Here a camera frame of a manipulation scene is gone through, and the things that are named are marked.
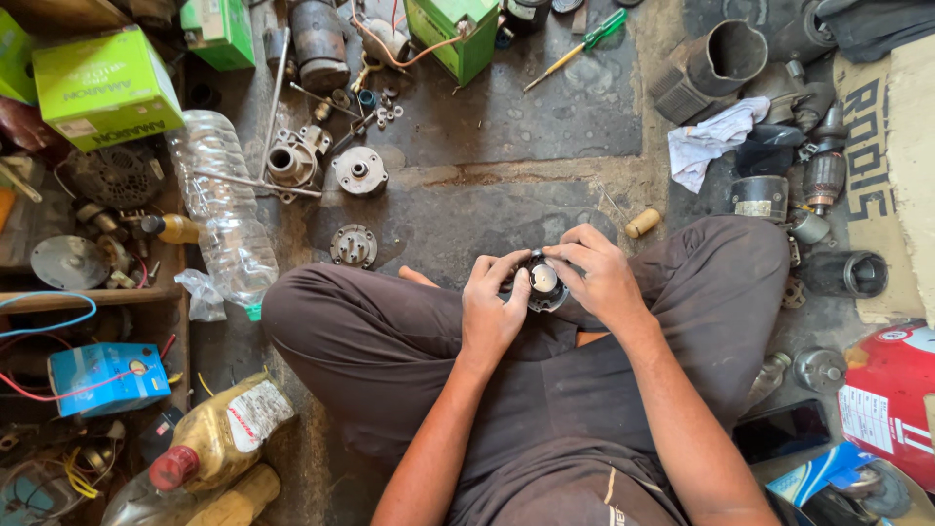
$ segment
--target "white cloth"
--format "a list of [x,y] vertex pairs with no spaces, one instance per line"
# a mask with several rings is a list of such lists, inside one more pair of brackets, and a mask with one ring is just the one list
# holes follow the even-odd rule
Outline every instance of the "white cloth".
[[670,131],[672,180],[697,194],[708,163],[744,142],[769,110],[770,100],[764,96],[744,98],[697,126]]

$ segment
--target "smartphone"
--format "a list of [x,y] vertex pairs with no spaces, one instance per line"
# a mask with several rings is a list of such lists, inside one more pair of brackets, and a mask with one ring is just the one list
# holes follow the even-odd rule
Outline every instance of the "smartphone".
[[748,416],[734,428],[734,444],[748,464],[778,459],[831,442],[825,410],[815,399]]

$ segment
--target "man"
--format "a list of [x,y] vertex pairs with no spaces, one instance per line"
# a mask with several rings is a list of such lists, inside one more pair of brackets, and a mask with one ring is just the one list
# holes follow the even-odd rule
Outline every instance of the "man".
[[707,217],[627,261],[581,225],[542,251],[602,332],[529,312],[525,269],[499,298],[528,250],[479,257],[463,294],[330,265],[267,293],[282,357],[351,448],[396,468],[372,524],[777,525],[728,433],[779,309],[783,232]]

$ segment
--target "plastic bag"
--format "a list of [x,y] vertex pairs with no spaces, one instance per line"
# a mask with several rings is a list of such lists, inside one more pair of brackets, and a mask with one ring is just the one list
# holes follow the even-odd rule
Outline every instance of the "plastic bag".
[[207,274],[195,269],[185,269],[175,276],[176,283],[181,283],[185,290],[192,293],[192,304],[188,319],[221,321],[227,319],[224,312],[224,298],[214,290],[214,284]]

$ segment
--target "gray t-shirt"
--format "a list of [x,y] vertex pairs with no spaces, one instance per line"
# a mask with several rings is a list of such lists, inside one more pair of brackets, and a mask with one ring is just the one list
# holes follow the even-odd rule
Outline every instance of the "gray t-shirt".
[[610,442],[563,438],[529,449],[455,495],[453,526],[687,526],[662,472]]

